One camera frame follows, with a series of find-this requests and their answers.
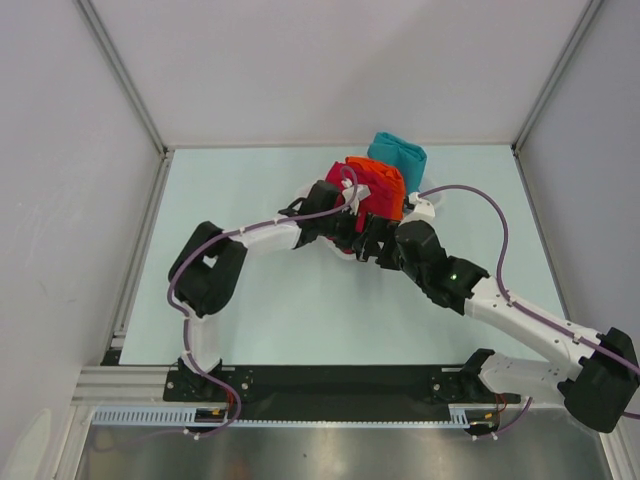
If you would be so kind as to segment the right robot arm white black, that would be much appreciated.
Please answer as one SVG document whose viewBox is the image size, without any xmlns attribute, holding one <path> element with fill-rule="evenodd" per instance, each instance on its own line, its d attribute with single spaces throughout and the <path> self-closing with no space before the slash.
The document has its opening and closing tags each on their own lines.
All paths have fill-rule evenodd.
<svg viewBox="0 0 640 480">
<path fill-rule="evenodd" d="M 461 376 L 463 393 L 484 401 L 494 392 L 560 403 L 584 426 L 610 433 L 639 388 L 639 365 L 631 338 L 611 328 L 602 333 L 526 306 L 482 267 L 450 256 L 434 228 L 422 219 L 398 222 L 369 214 L 354 251 L 399 270 L 434 304 L 484 322 L 542 356 L 517 363 L 479 350 Z"/>
</svg>

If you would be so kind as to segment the white plastic laundry basket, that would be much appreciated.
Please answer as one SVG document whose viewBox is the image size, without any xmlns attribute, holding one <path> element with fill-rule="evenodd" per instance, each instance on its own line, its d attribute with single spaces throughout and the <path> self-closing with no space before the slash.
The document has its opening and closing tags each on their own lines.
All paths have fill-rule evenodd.
<svg viewBox="0 0 640 480">
<path fill-rule="evenodd" d="M 374 259 L 389 270 L 446 264 L 448 255 L 431 225 L 435 207 L 413 192 L 401 200 L 396 215 L 384 215 L 367 204 L 378 193 L 367 182 L 354 189 L 349 178 L 338 184 L 316 181 L 286 211 L 303 217 L 297 222 L 301 227 L 298 245 L 321 238 L 349 259 Z"/>
</svg>

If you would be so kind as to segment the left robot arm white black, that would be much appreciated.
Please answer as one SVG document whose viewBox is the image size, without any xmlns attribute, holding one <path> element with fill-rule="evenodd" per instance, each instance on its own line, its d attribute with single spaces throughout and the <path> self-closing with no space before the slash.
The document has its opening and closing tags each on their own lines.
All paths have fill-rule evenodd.
<svg viewBox="0 0 640 480">
<path fill-rule="evenodd" d="M 209 221 L 199 224 L 169 271 L 167 301 L 183 316 L 180 359 L 190 370 L 186 387 L 197 398 L 214 397 L 222 362 L 216 345 L 219 314 L 231 301 L 245 262 L 252 256 L 301 248 L 319 237 L 347 238 L 357 233 L 360 204 L 371 195 L 365 183 L 324 180 L 275 217 L 225 231 Z"/>
</svg>

